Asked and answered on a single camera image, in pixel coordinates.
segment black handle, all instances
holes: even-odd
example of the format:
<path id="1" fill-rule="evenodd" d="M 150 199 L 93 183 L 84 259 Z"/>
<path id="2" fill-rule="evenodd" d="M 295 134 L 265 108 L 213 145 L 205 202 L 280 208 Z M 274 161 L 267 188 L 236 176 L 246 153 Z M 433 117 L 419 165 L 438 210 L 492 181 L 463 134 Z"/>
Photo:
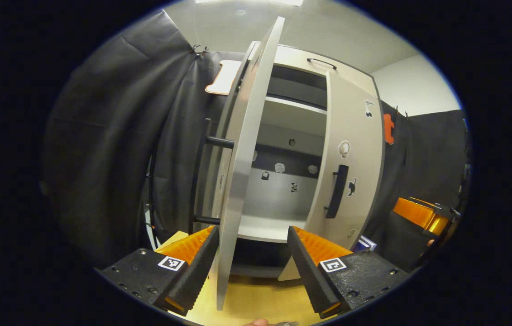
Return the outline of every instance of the black handle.
<path id="1" fill-rule="evenodd" d="M 312 60 L 316 60 L 316 61 L 324 62 L 325 64 L 330 64 L 332 66 L 332 69 L 336 70 L 336 66 L 334 64 L 332 64 L 332 63 L 328 63 L 326 61 L 318 60 L 317 58 L 307 58 L 307 60 L 309 62 L 311 62 Z"/>
<path id="2" fill-rule="evenodd" d="M 191 192 L 190 192 L 190 196 L 189 196 L 189 219 L 187 221 L 189 235 L 191 235 L 191 233 L 193 233 L 193 223 L 194 222 L 208 223 L 208 224 L 214 224 L 214 225 L 219 224 L 218 219 L 214 219 L 213 217 L 201 216 L 201 213 L 203 211 L 203 196 L 198 196 L 197 215 L 194 214 L 195 207 L 196 207 L 197 181 L 198 181 L 198 175 L 200 174 L 200 164 L 201 164 L 202 154 L 204 153 L 204 146 L 206 144 L 208 144 L 208 145 L 212 145 L 212 146 L 224 147 L 227 149 L 234 148 L 233 140 L 208 136 L 208 134 L 210 134 L 211 125 L 212 125 L 212 120 L 210 118 L 206 118 L 204 125 L 202 126 L 202 129 L 200 130 L 200 144 L 197 147 L 196 161 L 194 164 L 193 175 L 191 178 Z"/>
<path id="3" fill-rule="evenodd" d="M 334 185 L 334 192 L 332 192 L 332 199 L 330 199 L 330 205 L 324 206 L 324 209 L 328 210 L 326 213 L 327 219 L 334 219 L 336 217 L 340 207 L 340 200 L 345 190 L 346 177 L 349 175 L 349 166 L 341 164 L 338 166 L 338 172 L 332 174 L 336 175 L 336 183 Z"/>

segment hook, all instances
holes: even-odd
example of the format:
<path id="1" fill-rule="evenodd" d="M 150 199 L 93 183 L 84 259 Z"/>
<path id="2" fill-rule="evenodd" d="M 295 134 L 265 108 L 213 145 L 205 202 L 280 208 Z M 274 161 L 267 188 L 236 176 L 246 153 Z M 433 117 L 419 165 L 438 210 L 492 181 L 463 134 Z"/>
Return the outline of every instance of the hook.
<path id="1" fill-rule="evenodd" d="M 191 49 L 191 50 L 189 50 L 189 52 L 190 52 L 190 53 L 194 52 L 194 51 L 195 51 L 197 48 L 199 48 L 200 46 L 201 46 L 201 44 L 199 44 L 199 45 L 197 45 L 197 46 L 194 44 L 194 45 L 192 46 L 192 49 Z"/>

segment finger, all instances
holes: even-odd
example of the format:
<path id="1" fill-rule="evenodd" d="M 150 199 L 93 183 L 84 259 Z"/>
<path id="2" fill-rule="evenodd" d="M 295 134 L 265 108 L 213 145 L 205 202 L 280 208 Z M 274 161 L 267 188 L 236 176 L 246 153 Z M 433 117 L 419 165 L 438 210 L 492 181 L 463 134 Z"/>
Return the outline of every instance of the finger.
<path id="1" fill-rule="evenodd" d="M 256 319 L 252 322 L 254 326 L 268 326 L 268 320 L 265 320 L 263 318 Z"/>

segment ceiling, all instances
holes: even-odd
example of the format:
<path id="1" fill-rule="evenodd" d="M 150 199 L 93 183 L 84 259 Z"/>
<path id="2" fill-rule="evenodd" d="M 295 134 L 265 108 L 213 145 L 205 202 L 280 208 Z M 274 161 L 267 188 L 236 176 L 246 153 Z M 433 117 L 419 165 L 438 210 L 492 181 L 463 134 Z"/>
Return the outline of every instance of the ceiling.
<path id="1" fill-rule="evenodd" d="M 354 7 L 332 0 L 302 6 L 268 0 L 181 0 L 165 7 L 190 44 L 213 51 L 245 52 L 260 41 L 278 16 L 286 18 L 280 43 L 318 52 L 364 72 L 375 72 L 419 54 L 393 31 Z"/>

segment cabinet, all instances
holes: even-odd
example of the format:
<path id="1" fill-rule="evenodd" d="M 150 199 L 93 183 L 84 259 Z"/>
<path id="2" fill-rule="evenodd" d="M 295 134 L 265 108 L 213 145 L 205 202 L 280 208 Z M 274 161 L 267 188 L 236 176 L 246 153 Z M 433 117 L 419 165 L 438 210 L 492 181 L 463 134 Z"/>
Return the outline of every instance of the cabinet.
<path id="1" fill-rule="evenodd" d="M 373 78 L 279 45 L 283 21 L 250 45 L 217 132 L 234 147 L 210 159 L 206 204 L 220 219 L 218 310 L 238 238 L 285 243 L 296 225 L 350 248 L 380 184 L 384 128 Z M 291 264 L 283 279 L 298 277 Z"/>

